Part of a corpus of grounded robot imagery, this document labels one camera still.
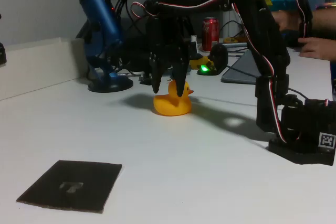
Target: white wall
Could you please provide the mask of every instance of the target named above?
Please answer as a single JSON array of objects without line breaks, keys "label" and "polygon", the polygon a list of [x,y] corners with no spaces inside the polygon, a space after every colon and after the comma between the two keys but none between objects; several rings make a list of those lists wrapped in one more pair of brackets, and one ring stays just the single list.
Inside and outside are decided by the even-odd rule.
[{"label": "white wall", "polygon": [[[133,1],[144,0],[129,0],[129,5]],[[0,0],[0,14],[0,42],[5,46],[74,38],[86,20],[79,0]]]}]

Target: person's arm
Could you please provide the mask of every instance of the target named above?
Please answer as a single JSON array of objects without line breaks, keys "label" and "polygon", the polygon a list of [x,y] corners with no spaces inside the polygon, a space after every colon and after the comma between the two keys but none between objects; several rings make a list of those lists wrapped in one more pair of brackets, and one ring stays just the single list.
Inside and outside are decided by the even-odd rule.
[{"label": "person's arm", "polygon": [[[273,17],[280,31],[299,30],[301,18],[298,12],[273,12]],[[313,30],[336,32],[336,8],[316,10],[313,12]],[[304,44],[300,56],[336,62],[336,40],[320,38],[299,38]]]},{"label": "person's arm", "polygon": [[[273,17],[280,26],[280,31],[298,31],[301,18],[298,12],[273,12]],[[336,8],[315,10],[313,12],[313,30],[316,31],[336,31]]]}]

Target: white desk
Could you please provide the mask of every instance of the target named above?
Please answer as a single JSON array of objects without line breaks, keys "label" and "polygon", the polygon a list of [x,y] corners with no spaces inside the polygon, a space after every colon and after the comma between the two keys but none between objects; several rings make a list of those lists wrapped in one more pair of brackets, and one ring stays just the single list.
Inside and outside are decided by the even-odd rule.
[{"label": "white desk", "polygon": [[[291,55],[290,86],[331,99],[329,63]],[[187,81],[199,101],[176,118],[154,114],[152,88],[137,79],[115,94],[77,80],[0,102],[0,223],[334,222],[336,167],[265,150],[255,87],[194,72]],[[59,159],[124,165],[102,215],[16,203]]]}]

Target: black computer mouse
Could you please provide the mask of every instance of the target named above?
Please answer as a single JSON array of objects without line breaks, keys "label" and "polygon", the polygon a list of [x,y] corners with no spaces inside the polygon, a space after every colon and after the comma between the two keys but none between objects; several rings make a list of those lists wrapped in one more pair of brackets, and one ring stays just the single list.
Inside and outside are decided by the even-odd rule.
[{"label": "black computer mouse", "polygon": [[229,62],[229,53],[224,44],[216,44],[212,47],[209,60],[214,63],[214,66],[220,74],[226,67]]},{"label": "black computer mouse", "polygon": [[214,45],[208,59],[209,62],[201,66],[197,74],[200,76],[219,75],[227,67],[229,61],[227,48],[223,44]]}]

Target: rubber duck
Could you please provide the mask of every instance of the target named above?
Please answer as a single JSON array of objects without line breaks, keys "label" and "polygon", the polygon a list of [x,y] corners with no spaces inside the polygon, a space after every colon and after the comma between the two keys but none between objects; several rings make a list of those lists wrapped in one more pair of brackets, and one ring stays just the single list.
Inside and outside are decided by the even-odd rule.
[{"label": "rubber duck", "polygon": [[191,69],[198,70],[200,69],[201,65],[206,65],[208,61],[209,61],[208,56],[203,56],[198,60],[190,60],[189,65],[191,66]]},{"label": "rubber duck", "polygon": [[194,91],[190,89],[186,82],[181,97],[177,95],[176,82],[172,81],[168,86],[168,94],[156,95],[154,97],[154,107],[156,111],[164,116],[185,115],[191,112],[192,104],[188,95]]}]

